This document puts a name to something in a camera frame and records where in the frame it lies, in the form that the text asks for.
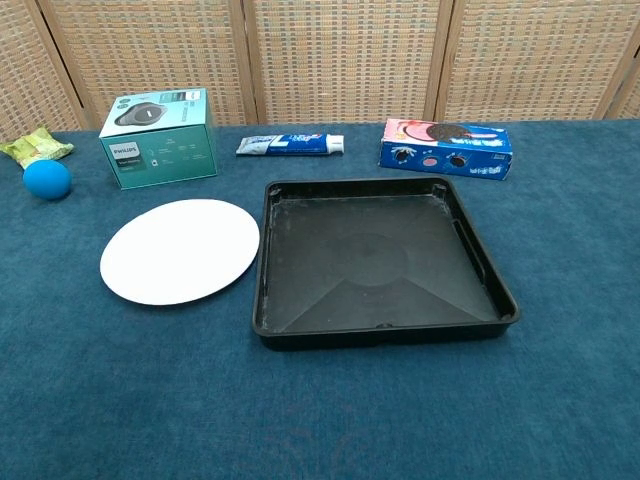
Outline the white round plate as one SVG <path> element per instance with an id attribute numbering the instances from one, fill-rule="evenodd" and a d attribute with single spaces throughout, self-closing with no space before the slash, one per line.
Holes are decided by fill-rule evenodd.
<path id="1" fill-rule="evenodd" d="M 256 220 L 216 199 L 186 199 L 155 207 L 109 240 L 100 274 L 116 295 L 144 305 L 199 300 L 237 280 L 260 243 Z"/>

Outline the black square plastic tray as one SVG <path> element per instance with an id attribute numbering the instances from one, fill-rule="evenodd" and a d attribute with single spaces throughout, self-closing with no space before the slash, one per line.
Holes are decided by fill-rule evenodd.
<path id="1" fill-rule="evenodd" d="M 274 350 L 496 338 L 519 306 L 451 181 L 276 181 L 252 327 Z"/>

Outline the blue white toothpaste tube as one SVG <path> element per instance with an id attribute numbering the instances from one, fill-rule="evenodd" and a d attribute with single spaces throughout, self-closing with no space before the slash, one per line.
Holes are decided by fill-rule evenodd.
<path id="1" fill-rule="evenodd" d="M 236 149 L 240 156 L 307 156 L 345 152 L 344 136 L 332 134 L 280 134 L 245 137 Z"/>

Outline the blue Oreo cookie box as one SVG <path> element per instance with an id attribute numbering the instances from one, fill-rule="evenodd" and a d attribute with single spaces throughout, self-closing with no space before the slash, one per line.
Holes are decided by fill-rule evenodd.
<path id="1" fill-rule="evenodd" d="M 389 119 L 378 165 L 384 168 L 503 180 L 513 149 L 506 130 L 459 123 Z"/>

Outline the dark teal felt tablecloth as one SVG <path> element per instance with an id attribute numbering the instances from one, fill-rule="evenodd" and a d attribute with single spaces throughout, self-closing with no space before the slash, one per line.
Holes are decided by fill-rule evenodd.
<path id="1" fill-rule="evenodd" d="M 640 119 L 510 123 L 506 180 L 454 179 L 521 310 L 497 339 L 276 352 L 254 272 L 178 308 L 103 284 L 156 205 L 384 175 L 381 125 L 335 131 L 342 156 L 255 158 L 222 128 L 218 177 L 128 191 L 63 132 L 58 202 L 0 154 L 0 480 L 640 480 Z"/>

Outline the teal Philips speaker box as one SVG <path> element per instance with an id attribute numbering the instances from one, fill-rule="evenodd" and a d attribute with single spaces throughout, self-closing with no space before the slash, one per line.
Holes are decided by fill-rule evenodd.
<path id="1" fill-rule="evenodd" d="M 119 96 L 99 140 L 123 190 L 219 173 L 204 88 Z"/>

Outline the woven rattan folding screen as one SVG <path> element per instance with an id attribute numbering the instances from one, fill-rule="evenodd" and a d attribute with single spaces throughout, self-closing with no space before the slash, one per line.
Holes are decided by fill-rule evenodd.
<path id="1" fill-rule="evenodd" d="M 640 117 L 640 0 L 0 0 L 0 142 L 203 87 L 219 125 Z"/>

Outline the blue ball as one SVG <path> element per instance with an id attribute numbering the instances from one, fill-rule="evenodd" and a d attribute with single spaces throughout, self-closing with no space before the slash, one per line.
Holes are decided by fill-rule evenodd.
<path id="1" fill-rule="evenodd" d="M 31 194 L 44 200 L 61 199 L 71 191 L 71 173 L 56 160 L 33 162 L 24 170 L 22 180 Z"/>

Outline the yellow green snack packet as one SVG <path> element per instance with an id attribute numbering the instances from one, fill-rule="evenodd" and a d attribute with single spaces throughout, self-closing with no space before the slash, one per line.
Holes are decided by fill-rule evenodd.
<path id="1" fill-rule="evenodd" d="M 45 127 L 12 142 L 0 143 L 0 152 L 11 157 L 23 170 L 37 161 L 59 160 L 73 150 L 73 144 L 56 140 Z"/>

